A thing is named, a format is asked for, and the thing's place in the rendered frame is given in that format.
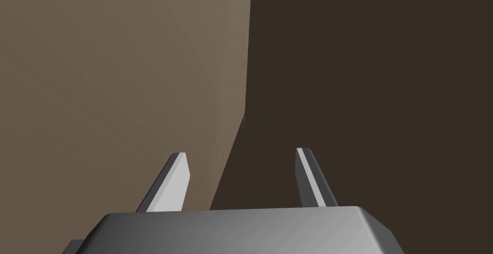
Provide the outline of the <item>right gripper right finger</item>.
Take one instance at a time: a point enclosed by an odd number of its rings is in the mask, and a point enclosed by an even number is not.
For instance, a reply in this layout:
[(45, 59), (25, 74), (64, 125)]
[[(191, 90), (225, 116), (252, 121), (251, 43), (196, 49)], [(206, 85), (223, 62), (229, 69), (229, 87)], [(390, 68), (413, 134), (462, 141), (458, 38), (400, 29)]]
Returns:
[(338, 206), (311, 149), (296, 148), (295, 176), (302, 207)]

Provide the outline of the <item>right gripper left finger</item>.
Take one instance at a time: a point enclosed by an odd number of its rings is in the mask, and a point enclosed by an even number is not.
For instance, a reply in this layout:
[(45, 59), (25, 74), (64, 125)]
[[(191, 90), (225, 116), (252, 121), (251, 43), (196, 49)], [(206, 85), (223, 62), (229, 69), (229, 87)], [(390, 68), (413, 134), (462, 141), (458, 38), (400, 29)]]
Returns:
[(153, 182), (136, 212), (182, 210), (189, 181), (190, 170), (186, 153), (173, 153)]

